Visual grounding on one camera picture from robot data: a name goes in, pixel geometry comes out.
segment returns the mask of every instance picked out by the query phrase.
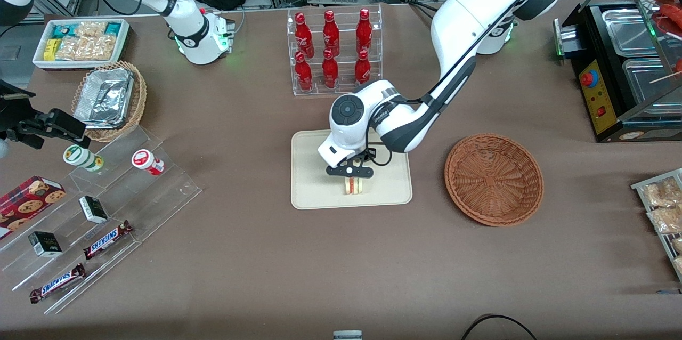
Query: table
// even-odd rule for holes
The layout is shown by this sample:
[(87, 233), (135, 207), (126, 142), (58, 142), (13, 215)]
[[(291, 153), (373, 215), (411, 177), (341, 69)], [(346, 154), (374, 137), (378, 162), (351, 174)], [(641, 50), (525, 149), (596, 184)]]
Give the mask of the table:
[[(357, 328), (367, 340), (440, 339), (484, 313), (539, 338), (679, 338), (682, 297), (654, 294), (679, 283), (629, 185), (680, 167), (680, 145), (594, 143), (570, 65), (552, 58), (551, 20), (575, 4), (479, 57), (409, 153), (411, 202), (328, 211), (290, 204), (290, 139), (328, 128), (333, 99), (292, 95), (285, 10), (248, 12), (234, 53), (209, 66), (178, 54), (163, 19), (129, 18), (127, 60), (149, 86), (142, 124), (205, 191), (59, 315), (0, 288), (3, 338), (319, 339)], [(422, 95), (439, 72), (428, 19), (383, 10), (385, 77)], [(82, 75), (36, 70), (34, 107), (70, 109)], [(481, 226), (448, 196), (446, 155), (475, 133), (508, 136), (538, 160), (546, 192), (526, 223)], [(34, 174), (62, 178), (65, 146), (12, 145), (0, 192)], [(470, 338), (523, 338), (481, 326)]]

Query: brown wicker basket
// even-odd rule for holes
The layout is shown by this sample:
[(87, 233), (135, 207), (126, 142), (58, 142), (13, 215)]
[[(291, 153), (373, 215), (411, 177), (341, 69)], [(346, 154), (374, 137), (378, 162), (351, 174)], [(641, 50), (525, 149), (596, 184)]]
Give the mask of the brown wicker basket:
[(492, 226), (526, 221), (544, 194), (533, 156), (496, 134), (476, 134), (457, 143), (445, 162), (445, 185), (463, 213)]
[[(135, 75), (135, 82), (133, 83), (132, 95), (130, 95), (127, 122), (123, 127), (119, 129), (86, 129), (86, 136), (102, 143), (109, 143), (113, 139), (116, 139), (117, 136), (124, 133), (124, 131), (127, 129), (136, 126), (140, 122), (140, 119), (142, 119), (142, 114), (144, 113), (144, 102), (147, 101), (147, 84), (144, 82), (144, 78), (140, 74), (140, 71), (138, 71), (134, 65), (127, 63), (127, 61), (117, 61), (116, 63), (97, 67), (95, 70), (113, 70), (114, 68), (126, 68), (126, 70), (131, 71)], [(80, 81), (80, 85), (76, 90), (74, 100), (71, 102), (71, 114), (76, 111), (76, 105), (78, 105), (78, 100), (80, 100), (80, 92), (83, 90), (84, 83), (85, 77)]]

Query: cookie box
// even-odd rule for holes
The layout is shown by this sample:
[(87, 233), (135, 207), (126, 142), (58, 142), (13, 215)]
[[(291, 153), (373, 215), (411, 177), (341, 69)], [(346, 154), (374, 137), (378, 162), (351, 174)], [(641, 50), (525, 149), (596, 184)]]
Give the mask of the cookie box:
[[(109, 24), (118, 23), (121, 25), (119, 32), (116, 37), (116, 44), (114, 45), (114, 51), (111, 54), (111, 59), (109, 60), (86, 60), (86, 61), (49, 61), (45, 60), (43, 53), (48, 45), (49, 39), (53, 37), (54, 29), (58, 25), (63, 25), (66, 22), (78, 23), (83, 20), (97, 21), (97, 22), (108, 22)], [(43, 70), (81, 70), (87, 68), (95, 68), (103, 66), (109, 63), (115, 63), (121, 58), (121, 54), (124, 51), (124, 46), (126, 44), (126, 37), (129, 30), (129, 24), (124, 19), (116, 18), (87, 18), (87, 19), (59, 19), (50, 20), (45, 25), (42, 36), (40, 37), (40, 42), (38, 42), (38, 47), (36, 48), (36, 53), (34, 54), (34, 65), (37, 68), (42, 68)]]
[(0, 197), (0, 239), (66, 195), (61, 184), (33, 176)]

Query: snickers bar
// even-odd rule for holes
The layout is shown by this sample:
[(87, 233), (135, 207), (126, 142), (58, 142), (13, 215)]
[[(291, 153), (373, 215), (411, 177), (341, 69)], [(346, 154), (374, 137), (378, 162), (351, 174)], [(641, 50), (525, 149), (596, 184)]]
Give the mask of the snickers bar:
[(49, 294), (63, 288), (66, 284), (69, 284), (73, 280), (83, 278), (85, 279), (87, 275), (85, 274), (85, 268), (83, 264), (79, 263), (76, 267), (69, 272), (61, 275), (60, 277), (54, 279), (49, 284), (44, 285), (42, 288), (37, 288), (31, 291), (31, 304), (36, 304), (42, 299), (46, 298)]
[(124, 237), (124, 235), (130, 231), (132, 231), (132, 226), (130, 226), (127, 220), (122, 224), (119, 224), (119, 226), (107, 233), (107, 235), (104, 235), (104, 238), (97, 240), (95, 243), (93, 243), (93, 245), (83, 250), (85, 253), (85, 259), (92, 259), (97, 252), (100, 252), (101, 250), (104, 250), (108, 246), (114, 244), (116, 240)]

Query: red bottle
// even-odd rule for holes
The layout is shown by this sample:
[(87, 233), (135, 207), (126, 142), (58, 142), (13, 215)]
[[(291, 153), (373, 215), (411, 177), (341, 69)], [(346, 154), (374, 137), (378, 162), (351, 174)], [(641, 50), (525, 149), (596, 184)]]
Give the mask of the red bottle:
[(334, 56), (339, 56), (341, 53), (341, 41), (339, 39), (339, 26), (334, 21), (334, 11), (324, 11), (324, 47), (331, 50)]
[(310, 32), (310, 27), (305, 24), (305, 15), (298, 12), (294, 19), (296, 19), (296, 44), (307, 58), (312, 59), (315, 56), (315, 49), (312, 46), (312, 32)]
[(355, 63), (355, 84), (361, 85), (370, 80), (370, 70), (372, 65), (367, 60), (367, 50), (362, 50), (358, 53), (358, 61)]
[(334, 60), (334, 53), (329, 48), (324, 51), (322, 72), (324, 73), (324, 85), (330, 90), (336, 88), (339, 79), (339, 65)]
[(355, 29), (355, 49), (360, 53), (363, 49), (369, 51), (372, 46), (372, 25), (370, 24), (370, 10), (360, 10), (360, 22)]
[(301, 51), (296, 51), (294, 58), (296, 59), (294, 70), (296, 71), (299, 87), (303, 92), (310, 92), (312, 90), (312, 71), (310, 71), (310, 66), (305, 61), (305, 56)]

